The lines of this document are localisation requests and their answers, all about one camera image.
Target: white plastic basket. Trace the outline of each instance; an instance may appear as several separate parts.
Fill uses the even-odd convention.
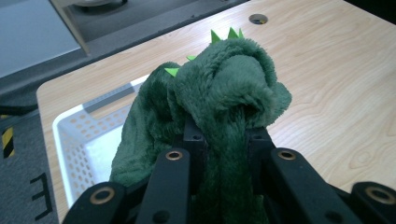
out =
[[[86,104],[67,110],[52,123],[69,208],[85,189],[108,181],[111,162],[131,105],[99,119],[94,118],[91,112],[124,96],[138,93],[147,77],[141,77]]]

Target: black metal bracket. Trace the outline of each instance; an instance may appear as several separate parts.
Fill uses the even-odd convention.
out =
[[[299,152],[276,148],[264,128],[246,135],[253,191],[264,196],[270,223],[396,223],[394,189],[363,182],[348,194],[327,184]],[[189,223],[208,150],[188,117],[184,135],[158,156],[151,177],[129,188],[105,182],[87,189],[64,223]]]

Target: wooden table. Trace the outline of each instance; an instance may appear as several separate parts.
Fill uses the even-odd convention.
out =
[[[252,24],[261,13],[269,21]],[[300,151],[321,176],[350,191],[372,180],[396,189],[396,27],[340,0],[250,1],[42,85],[38,103],[59,219],[67,211],[51,128],[64,111],[180,64],[242,28],[275,61],[289,110],[269,127],[278,147]]]

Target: screw hole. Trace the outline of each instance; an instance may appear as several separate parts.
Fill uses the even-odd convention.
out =
[[[262,14],[253,14],[248,17],[248,20],[256,25],[263,25],[268,22],[268,18]]]
[[[114,195],[115,191],[110,187],[103,187],[95,191],[90,198],[91,203],[93,204],[102,204],[110,201]]]
[[[330,222],[332,223],[342,223],[343,222],[343,217],[333,211],[328,211],[326,212],[326,214],[324,215],[327,219],[329,219]]]
[[[296,156],[291,151],[282,150],[277,153],[277,156],[282,158],[283,160],[292,161],[296,159]]]
[[[166,159],[169,161],[178,161],[183,157],[183,154],[179,151],[171,151],[166,153]]]
[[[368,187],[365,192],[370,198],[379,203],[396,204],[396,198],[387,190],[378,187]]]
[[[169,213],[167,211],[158,211],[152,216],[155,223],[166,223],[169,220]]]
[[[194,135],[192,138],[194,140],[200,140],[202,137],[200,135]]]

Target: plush fabric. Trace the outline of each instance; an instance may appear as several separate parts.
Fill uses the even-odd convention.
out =
[[[165,68],[179,68],[175,76]],[[253,40],[210,44],[182,66],[164,63],[142,85],[122,130],[110,181],[130,186],[150,175],[157,155],[183,133],[191,114],[209,145],[194,223],[266,223],[252,194],[245,129],[266,127],[289,106],[272,59]]]

